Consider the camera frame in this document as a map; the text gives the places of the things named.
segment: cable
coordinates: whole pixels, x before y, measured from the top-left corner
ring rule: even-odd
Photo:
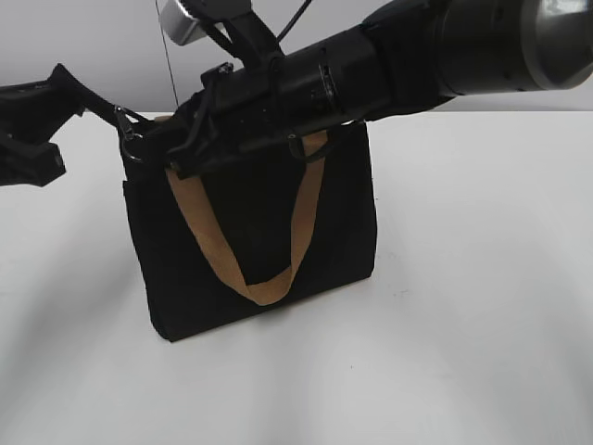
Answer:
[[[175,79],[173,78],[173,70],[170,67],[169,48],[167,47],[167,41],[165,40],[165,32],[163,30],[163,27],[160,25],[160,11],[158,10],[158,0],[155,0],[155,6],[157,7],[158,26],[160,28],[160,35],[163,38],[163,45],[165,46],[165,56],[167,57],[167,66],[169,67],[170,82],[173,85],[175,103],[177,104],[177,108],[179,108],[179,97],[177,96],[177,87],[175,86]]]
[[[292,19],[288,22],[288,24],[282,30],[282,32],[278,34],[278,43],[280,43],[286,37],[286,35],[295,27],[298,20],[302,17],[303,14],[305,14],[305,11],[312,2],[313,0],[305,0],[305,3],[298,9],[295,16],[292,17]]]
[[[224,49],[227,53],[235,58],[240,58],[237,54],[236,50],[234,49],[233,42],[231,42],[226,35],[224,35],[221,30],[219,30],[215,25],[210,23],[202,23],[202,29],[208,35],[210,39],[212,39],[218,46]]]

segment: gray wall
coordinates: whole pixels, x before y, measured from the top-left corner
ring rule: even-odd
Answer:
[[[166,0],[158,0],[161,7]],[[278,32],[302,0],[253,0]],[[315,0],[286,38],[286,52],[352,26],[386,0]],[[167,41],[181,100],[201,87],[202,71],[229,58],[212,42]],[[0,85],[45,78],[64,63],[107,99],[140,111],[174,109],[154,0],[2,0]],[[593,109],[593,82],[570,92],[458,99],[448,110]]]

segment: wire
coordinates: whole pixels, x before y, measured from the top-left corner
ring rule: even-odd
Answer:
[[[160,36],[163,38],[163,46],[165,46],[165,56],[167,57],[167,66],[169,67],[170,83],[173,86],[173,94],[175,95],[175,103],[179,108],[179,97],[177,96],[177,87],[175,86],[175,79],[173,78],[173,70],[170,67],[169,48],[167,47],[167,40],[165,39],[165,32],[160,24],[160,11],[158,10],[158,0],[155,0],[155,6],[157,7],[158,15],[158,26],[160,28]]]
[[[280,43],[282,40],[284,40],[286,35],[295,27],[298,20],[302,17],[303,14],[305,14],[305,11],[307,10],[307,8],[310,6],[310,4],[312,2],[313,2],[313,0],[305,0],[305,3],[298,9],[295,16],[292,17],[292,19],[288,22],[288,24],[282,30],[282,32],[280,32],[280,34],[278,34],[278,43]]]

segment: bag handle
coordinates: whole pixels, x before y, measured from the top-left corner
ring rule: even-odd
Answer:
[[[327,132],[303,138],[305,152],[308,155],[316,153],[327,142]],[[298,188],[291,221],[290,266],[270,281],[257,285],[246,283],[239,262],[222,233],[200,178],[180,180],[171,170],[167,170],[167,177],[179,209],[216,276],[238,294],[260,306],[265,306],[280,301],[288,294],[305,254],[309,250],[315,229],[324,169],[325,159],[307,164]]]

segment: black tote bag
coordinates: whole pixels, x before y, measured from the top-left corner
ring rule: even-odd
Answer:
[[[124,158],[132,240],[145,279],[151,320],[163,338],[181,340],[371,275],[377,225],[366,125],[330,130],[327,139],[334,149],[313,165],[295,159],[284,144],[206,173],[198,187],[204,197],[193,203],[180,202],[179,190],[173,193],[175,185],[183,186],[183,182],[175,181],[172,173],[146,174]],[[319,162],[323,164],[321,175]],[[296,254],[295,224],[299,222],[295,219],[302,211],[298,201],[307,184],[309,193],[315,195],[308,179],[314,169],[319,183],[312,233]],[[191,186],[186,192],[192,201]],[[191,211],[182,211],[188,206]],[[210,211],[221,237],[208,238],[209,247],[204,248],[196,236],[201,229],[192,227],[196,221],[188,213],[204,219]],[[221,248],[232,252],[242,285],[237,284],[237,273],[233,286],[224,280],[221,267],[213,267],[212,251],[220,259]],[[295,261],[295,256],[302,261]],[[266,300],[270,293],[264,290],[262,294],[262,285],[274,280],[276,285],[278,280],[282,283],[271,285],[278,292]],[[278,289],[285,286],[284,295]],[[261,295],[263,300],[256,301]]]

